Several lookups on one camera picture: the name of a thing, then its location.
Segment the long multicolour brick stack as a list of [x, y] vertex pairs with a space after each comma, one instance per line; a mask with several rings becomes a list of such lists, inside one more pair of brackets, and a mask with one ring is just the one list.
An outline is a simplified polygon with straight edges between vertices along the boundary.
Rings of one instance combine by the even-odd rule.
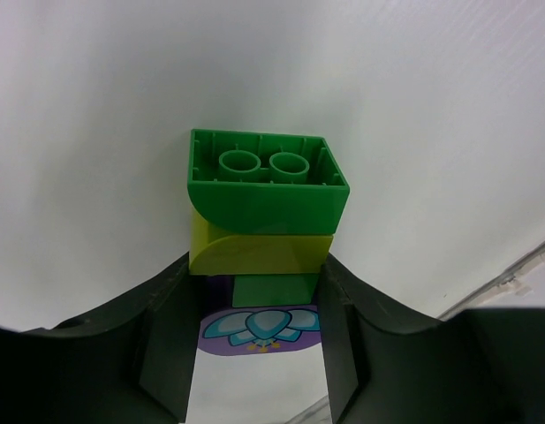
[[189, 272], [234, 307], [306, 305], [350, 195], [323, 137], [194, 129]]

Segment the purple flower brick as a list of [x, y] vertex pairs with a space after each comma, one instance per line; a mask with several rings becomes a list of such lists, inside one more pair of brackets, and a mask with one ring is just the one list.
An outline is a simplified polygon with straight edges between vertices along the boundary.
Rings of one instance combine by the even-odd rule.
[[318, 279], [317, 274], [198, 276], [198, 348], [232, 357], [319, 344]]

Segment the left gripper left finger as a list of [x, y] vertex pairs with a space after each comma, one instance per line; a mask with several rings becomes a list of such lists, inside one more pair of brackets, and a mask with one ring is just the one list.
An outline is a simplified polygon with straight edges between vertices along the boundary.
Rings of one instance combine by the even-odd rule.
[[0, 328], [0, 423], [182, 423], [200, 329], [181, 257], [52, 329]]

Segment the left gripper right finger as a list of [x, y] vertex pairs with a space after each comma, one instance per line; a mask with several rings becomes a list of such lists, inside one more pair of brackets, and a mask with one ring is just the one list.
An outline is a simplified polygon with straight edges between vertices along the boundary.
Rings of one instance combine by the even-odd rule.
[[545, 423], [545, 308], [468, 309], [441, 321], [333, 256], [317, 302], [336, 423]]

